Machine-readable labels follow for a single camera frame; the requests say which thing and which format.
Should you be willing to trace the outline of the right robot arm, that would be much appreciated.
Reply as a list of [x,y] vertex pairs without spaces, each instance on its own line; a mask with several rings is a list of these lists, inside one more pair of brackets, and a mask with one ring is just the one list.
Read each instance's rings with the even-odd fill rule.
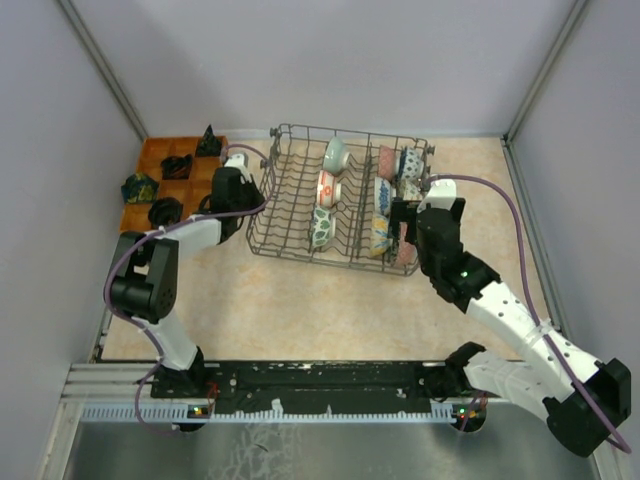
[[489,328],[522,363],[468,342],[446,363],[448,387],[461,396],[495,394],[542,420],[555,439],[580,457],[608,442],[631,447],[619,426],[631,413],[631,372],[619,360],[602,362],[542,320],[530,297],[519,299],[460,239],[464,198],[457,175],[437,175],[420,201],[395,198],[390,234],[417,250],[421,272],[436,293]]

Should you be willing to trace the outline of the cream leaf patterned bowl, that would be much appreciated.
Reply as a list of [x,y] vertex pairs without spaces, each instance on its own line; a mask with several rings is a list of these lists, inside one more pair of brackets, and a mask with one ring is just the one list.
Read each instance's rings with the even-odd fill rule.
[[423,199],[420,188],[408,179],[401,179],[397,183],[397,193],[402,200],[406,201],[421,201]]

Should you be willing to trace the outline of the dark speckled bowl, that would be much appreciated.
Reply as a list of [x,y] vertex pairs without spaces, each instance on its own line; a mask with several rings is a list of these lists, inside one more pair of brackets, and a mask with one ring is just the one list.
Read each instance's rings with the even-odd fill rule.
[[407,230],[407,224],[401,222],[397,245],[390,254],[391,266],[394,268],[409,266],[416,260],[416,248],[406,240]]

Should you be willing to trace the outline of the blue lattice patterned bowl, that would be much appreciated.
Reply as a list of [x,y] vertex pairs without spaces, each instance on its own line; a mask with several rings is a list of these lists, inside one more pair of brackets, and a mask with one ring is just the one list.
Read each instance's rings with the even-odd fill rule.
[[418,181],[425,171],[425,162],[419,150],[404,147],[397,159],[396,177],[399,180]]

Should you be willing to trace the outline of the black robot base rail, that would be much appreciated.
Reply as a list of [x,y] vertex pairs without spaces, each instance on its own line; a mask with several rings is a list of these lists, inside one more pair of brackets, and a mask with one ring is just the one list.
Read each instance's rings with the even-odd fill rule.
[[198,361],[154,367],[137,382],[136,414],[193,432],[207,423],[445,423],[475,392],[460,368],[424,361]]

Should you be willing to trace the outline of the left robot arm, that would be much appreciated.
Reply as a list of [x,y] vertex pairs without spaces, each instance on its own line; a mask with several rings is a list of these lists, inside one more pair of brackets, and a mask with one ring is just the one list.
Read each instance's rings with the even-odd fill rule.
[[116,316],[143,329],[158,350],[160,365],[174,370],[172,383],[184,395],[201,394],[208,373],[194,364],[200,353],[177,317],[179,262],[230,239],[239,220],[265,207],[265,197],[245,167],[214,173],[210,210],[147,233],[119,236],[104,300]]

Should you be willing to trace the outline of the grey wire dish rack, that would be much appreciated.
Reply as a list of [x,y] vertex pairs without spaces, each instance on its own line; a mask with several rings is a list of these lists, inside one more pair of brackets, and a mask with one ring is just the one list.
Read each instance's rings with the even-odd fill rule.
[[[247,241],[254,254],[309,264],[349,268],[407,277],[418,268],[394,268],[390,254],[369,255],[374,208],[374,180],[378,170],[379,146],[392,148],[398,159],[404,147],[419,150],[425,164],[435,154],[426,139],[357,130],[332,129],[284,123],[271,130],[271,166],[260,186],[274,192],[266,210],[249,221]],[[316,183],[323,167],[328,142],[341,138],[350,153],[347,168],[337,176],[342,185],[341,200],[329,208],[336,222],[334,237],[313,250],[310,237],[316,205]]]

